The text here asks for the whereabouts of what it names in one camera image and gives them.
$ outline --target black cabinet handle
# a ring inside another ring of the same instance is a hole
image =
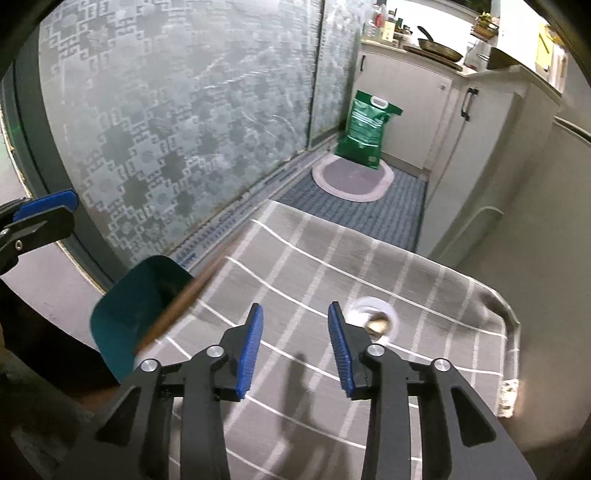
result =
[[[466,122],[470,121],[470,114],[468,112],[470,111],[470,107],[472,106],[474,96],[478,95],[478,91],[479,90],[474,87],[468,88],[468,90],[466,90],[466,94],[464,95],[464,99],[462,100],[462,107],[460,108],[460,116],[462,118],[466,119]]]

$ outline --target glass door frame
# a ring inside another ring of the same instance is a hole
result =
[[[39,75],[39,26],[26,40],[0,83],[0,104],[12,156],[35,197],[72,189],[53,139]],[[76,262],[104,289],[127,272],[80,202],[74,233],[63,240]]]

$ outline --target green bag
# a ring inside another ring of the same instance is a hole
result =
[[[378,168],[382,154],[384,125],[402,110],[386,100],[357,91],[349,114],[346,135],[339,140],[335,155]]]

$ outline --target teal dustpan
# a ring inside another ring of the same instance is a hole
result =
[[[96,304],[90,331],[119,382],[133,371],[140,340],[192,278],[169,257],[156,255],[127,272]]]

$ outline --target bag handle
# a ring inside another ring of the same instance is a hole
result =
[[[384,100],[383,98],[380,97],[375,97],[372,96],[369,99],[369,102],[376,108],[380,108],[382,110],[384,110],[387,106],[388,106],[388,102],[386,100]]]

